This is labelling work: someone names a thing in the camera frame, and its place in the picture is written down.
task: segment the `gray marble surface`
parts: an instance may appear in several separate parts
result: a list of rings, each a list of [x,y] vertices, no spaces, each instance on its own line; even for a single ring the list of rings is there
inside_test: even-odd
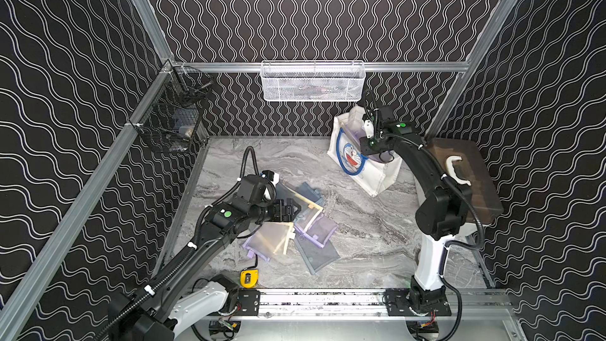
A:
[[[286,255],[269,263],[259,259],[259,286],[270,288],[398,288],[410,284],[422,234],[414,222],[418,208],[412,172],[403,163],[398,180],[371,198],[326,154],[328,139],[211,139],[208,156],[198,180],[175,246],[180,250],[193,236],[196,219],[205,205],[235,183],[242,154],[254,147],[259,170],[280,173],[291,184],[308,182],[325,197],[325,216],[339,224],[331,241],[341,255],[312,276],[289,241]],[[249,161],[247,172],[253,171]],[[251,265],[236,240],[200,272],[200,277],[223,273],[235,280]],[[471,253],[451,250],[445,276],[460,288],[485,288],[481,271]]]

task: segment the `white handle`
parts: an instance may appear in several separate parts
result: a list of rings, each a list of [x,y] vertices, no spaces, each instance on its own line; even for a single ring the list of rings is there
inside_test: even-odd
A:
[[[472,185],[471,182],[469,182],[468,180],[465,180],[465,179],[460,179],[456,176],[456,173],[455,173],[455,170],[453,167],[453,161],[460,161],[462,159],[463,158],[461,158],[460,155],[451,155],[450,157],[448,157],[446,159],[446,171],[452,178],[454,178],[454,180],[457,181],[457,183],[459,185],[470,185],[471,186]]]

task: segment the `cable tie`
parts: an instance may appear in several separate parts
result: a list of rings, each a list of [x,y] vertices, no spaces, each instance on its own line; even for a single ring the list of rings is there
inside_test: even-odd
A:
[[[150,286],[149,284],[143,287],[143,290],[146,290],[147,293],[151,296],[154,296],[156,294],[156,292],[152,289],[152,286]]]

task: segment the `blue bag handle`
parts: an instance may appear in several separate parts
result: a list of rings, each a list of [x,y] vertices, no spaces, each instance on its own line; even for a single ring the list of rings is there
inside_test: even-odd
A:
[[[343,161],[341,160],[341,154],[339,153],[339,141],[341,140],[341,134],[343,134],[343,128],[339,128],[339,135],[337,136],[337,159],[339,160],[339,164],[341,165],[341,168],[343,169],[343,171],[345,171],[346,174],[351,175],[351,176],[357,176],[358,174],[360,174],[362,172],[362,170],[364,169],[364,163],[366,163],[366,160],[368,159],[367,156],[363,155],[362,153],[360,153],[360,156],[362,157],[362,163],[360,164],[360,167],[358,168],[358,170],[356,170],[355,172],[351,172],[349,170],[347,170],[345,168],[345,165],[343,164]]]

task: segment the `black wallpaper with white wavy lines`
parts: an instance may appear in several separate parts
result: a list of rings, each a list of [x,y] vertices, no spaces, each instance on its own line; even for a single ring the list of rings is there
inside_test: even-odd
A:
[[[199,144],[193,149],[158,155],[135,141],[19,340],[91,338],[105,325],[110,294],[151,277]]]
[[[130,0],[0,0],[0,308],[161,65]]]
[[[505,214],[482,255],[531,341],[605,340],[606,0],[519,0],[443,128]]]
[[[425,131],[452,85],[454,72],[367,74],[377,103]],[[333,118],[349,111],[345,102],[266,102],[259,74],[219,74],[203,104],[202,122],[212,135],[330,135]]]
[[[150,0],[177,60],[461,61],[498,0]]]

